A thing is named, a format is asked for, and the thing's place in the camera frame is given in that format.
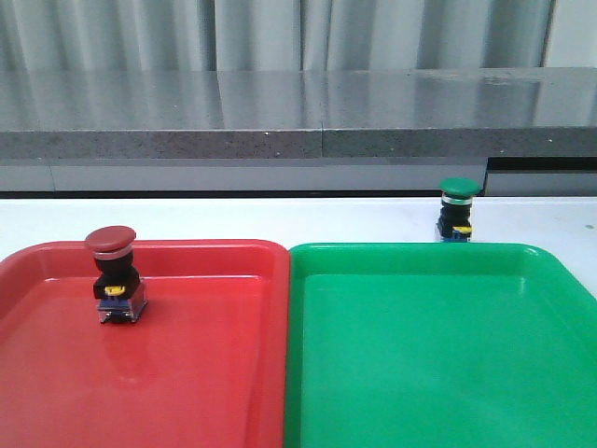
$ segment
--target table surface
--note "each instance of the table surface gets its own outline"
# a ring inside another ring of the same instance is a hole
[[[116,224],[143,240],[431,242],[439,208],[439,198],[1,200],[0,259]],[[597,297],[597,197],[476,198],[471,222],[474,241],[546,249]]]

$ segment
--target red tray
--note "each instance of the red tray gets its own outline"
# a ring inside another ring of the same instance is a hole
[[[0,263],[3,446],[282,446],[289,256],[253,240],[135,242],[149,304],[100,324],[81,242]]]

